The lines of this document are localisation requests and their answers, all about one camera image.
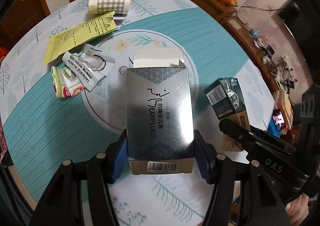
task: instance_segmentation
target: wooden drawer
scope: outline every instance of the wooden drawer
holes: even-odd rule
[[[191,0],[191,1],[194,2],[195,4],[197,4],[199,7],[201,7],[204,11],[206,11],[213,18],[218,13],[218,11],[215,8],[213,8],[211,5],[209,5],[204,0]]]

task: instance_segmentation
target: barcode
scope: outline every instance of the barcode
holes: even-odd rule
[[[206,94],[206,96],[210,101],[211,105],[216,104],[220,100],[227,97],[221,85],[218,85],[217,87],[212,89],[210,92]]]
[[[175,163],[148,162],[148,172],[172,172],[176,169]]]

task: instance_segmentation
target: yellow packet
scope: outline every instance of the yellow packet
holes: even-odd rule
[[[43,64],[56,59],[72,48],[117,29],[113,20],[114,11],[71,27],[61,33],[51,35],[45,51]]]

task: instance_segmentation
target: television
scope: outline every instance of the television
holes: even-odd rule
[[[295,38],[314,83],[320,85],[320,19],[307,0],[291,1],[279,14]]]

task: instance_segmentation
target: metal screw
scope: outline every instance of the metal screw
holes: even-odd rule
[[[226,156],[224,154],[217,154],[219,160],[225,160]]]
[[[103,159],[103,158],[105,158],[105,156],[106,156],[106,154],[104,152],[100,152],[97,154],[98,159]]]
[[[259,166],[259,162],[257,160],[252,160],[251,161],[251,164],[255,167],[258,167]]]
[[[64,166],[68,166],[68,165],[71,164],[71,160],[70,160],[70,159],[66,159],[66,160],[64,160],[64,161],[62,162],[62,164],[63,164]]]

